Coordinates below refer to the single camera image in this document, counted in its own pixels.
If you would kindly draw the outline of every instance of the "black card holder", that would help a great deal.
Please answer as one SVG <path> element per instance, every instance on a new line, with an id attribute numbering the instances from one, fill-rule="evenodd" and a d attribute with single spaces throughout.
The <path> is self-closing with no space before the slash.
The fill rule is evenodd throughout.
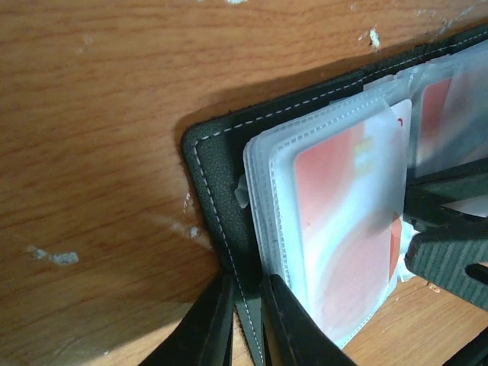
<path id="1" fill-rule="evenodd" d="M 234 194 L 244 174 L 242 152 L 264 130 L 355 95 L 385 75 L 456 53 L 488 39 L 488 25 L 428 43 L 337 78 L 190 127 L 182 149 L 213 247 L 234 278 L 234 300 L 252 358 L 263 364 L 262 268 L 250 208 Z"/>

